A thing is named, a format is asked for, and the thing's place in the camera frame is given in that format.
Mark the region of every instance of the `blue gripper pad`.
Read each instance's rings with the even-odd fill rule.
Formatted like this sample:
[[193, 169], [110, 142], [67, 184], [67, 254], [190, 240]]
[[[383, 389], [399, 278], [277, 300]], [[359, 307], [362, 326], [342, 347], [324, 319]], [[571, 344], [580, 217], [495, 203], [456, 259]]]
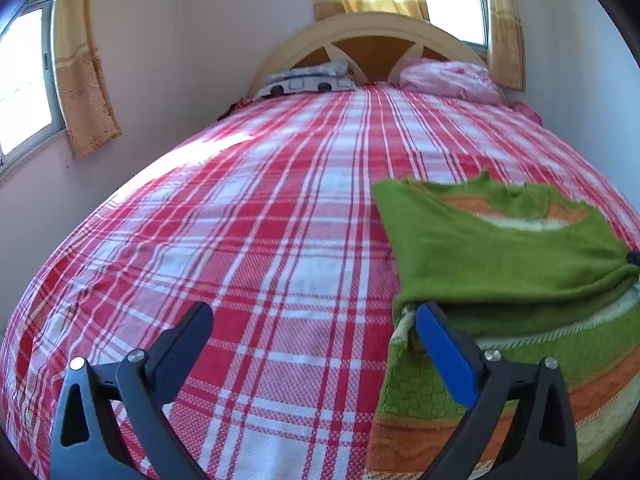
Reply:
[[427, 304], [418, 307], [415, 328], [453, 400], [471, 410], [479, 397], [476, 374]]

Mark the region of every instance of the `white wall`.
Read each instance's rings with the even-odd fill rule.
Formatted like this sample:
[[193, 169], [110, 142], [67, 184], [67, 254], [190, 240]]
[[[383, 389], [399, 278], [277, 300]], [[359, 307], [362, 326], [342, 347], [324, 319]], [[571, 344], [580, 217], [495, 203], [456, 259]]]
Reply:
[[640, 210], [640, 68], [597, 0], [518, 0], [527, 94], [547, 126]]
[[314, 22], [313, 0], [185, 0], [201, 124], [244, 96], [266, 57]]
[[199, 126], [182, 0], [93, 0], [122, 136], [82, 160], [65, 137], [0, 182], [0, 323], [41, 264], [97, 205]]

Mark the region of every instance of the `green sweater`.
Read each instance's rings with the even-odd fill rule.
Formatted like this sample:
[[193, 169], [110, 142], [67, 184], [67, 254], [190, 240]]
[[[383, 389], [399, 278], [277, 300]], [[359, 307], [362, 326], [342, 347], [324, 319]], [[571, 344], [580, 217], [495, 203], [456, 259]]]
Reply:
[[551, 186], [484, 172], [457, 185], [384, 180], [373, 195], [400, 277], [396, 325], [431, 300], [474, 336], [537, 333], [587, 318], [638, 280], [602, 213]]

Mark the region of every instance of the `metal screw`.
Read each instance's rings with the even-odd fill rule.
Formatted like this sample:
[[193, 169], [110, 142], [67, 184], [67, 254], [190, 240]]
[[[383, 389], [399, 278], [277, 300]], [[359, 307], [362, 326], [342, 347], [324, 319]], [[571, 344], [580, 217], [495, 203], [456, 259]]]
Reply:
[[558, 368], [558, 360], [553, 357], [545, 358], [545, 366], [550, 370], [555, 370]]
[[127, 355], [127, 361], [129, 361], [130, 363], [137, 363], [139, 361], [142, 361], [142, 359], [144, 358], [145, 351], [141, 350], [140, 348], [132, 350], [131, 352], [129, 352], [129, 355]]
[[502, 354], [500, 353], [499, 350], [485, 350], [484, 358], [487, 361], [491, 361], [492, 363], [495, 363], [495, 362], [498, 362], [500, 359], [502, 359]]
[[83, 366], [84, 366], [84, 358], [82, 357], [74, 357], [73, 359], [71, 359], [71, 362], [69, 363], [69, 367], [72, 370], [79, 370]]

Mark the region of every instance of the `window frame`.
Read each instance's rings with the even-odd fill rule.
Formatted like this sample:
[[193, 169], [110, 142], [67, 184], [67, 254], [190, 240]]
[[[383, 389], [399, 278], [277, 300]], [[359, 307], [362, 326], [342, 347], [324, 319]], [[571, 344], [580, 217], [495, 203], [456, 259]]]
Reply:
[[31, 134], [18, 146], [5, 154], [0, 146], [0, 177], [2, 177], [12, 166], [30, 156], [38, 147], [44, 145], [54, 136], [65, 129], [65, 121], [60, 110], [58, 93], [54, 77], [53, 57], [51, 53], [51, 19], [53, 10], [53, 0], [29, 0], [16, 14], [13, 21], [34, 10], [42, 10], [42, 73], [44, 85], [49, 103], [51, 123]]
[[480, 0], [480, 6], [482, 7], [482, 23], [484, 25], [484, 44], [473, 43], [471, 41], [465, 41], [476, 54], [480, 54], [481, 57], [486, 58], [489, 49], [489, 0]]

